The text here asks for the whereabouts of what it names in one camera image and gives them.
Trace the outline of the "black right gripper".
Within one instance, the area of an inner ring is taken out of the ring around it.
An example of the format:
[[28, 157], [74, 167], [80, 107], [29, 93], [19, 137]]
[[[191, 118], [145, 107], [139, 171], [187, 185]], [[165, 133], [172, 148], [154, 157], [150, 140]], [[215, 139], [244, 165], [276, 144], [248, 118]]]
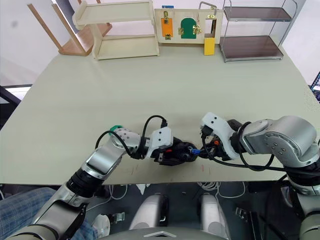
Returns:
[[225, 153], [222, 141], [215, 134], [211, 135], [213, 130], [204, 126], [201, 129], [201, 149], [197, 149], [195, 154], [199, 158], [215, 161], [221, 158], [222, 161], [229, 161], [231, 158]]

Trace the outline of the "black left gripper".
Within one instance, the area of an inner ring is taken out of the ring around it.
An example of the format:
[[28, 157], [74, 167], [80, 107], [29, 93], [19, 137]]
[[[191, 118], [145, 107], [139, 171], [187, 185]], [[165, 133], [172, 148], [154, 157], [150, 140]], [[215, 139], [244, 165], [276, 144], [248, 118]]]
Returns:
[[156, 162], [163, 166], [173, 167], [184, 163], [191, 163], [197, 159], [197, 157], [182, 159], [181, 152], [183, 149], [197, 149], [197, 147], [191, 142], [182, 141], [179, 138], [174, 137], [173, 145], [160, 151], [156, 158]]

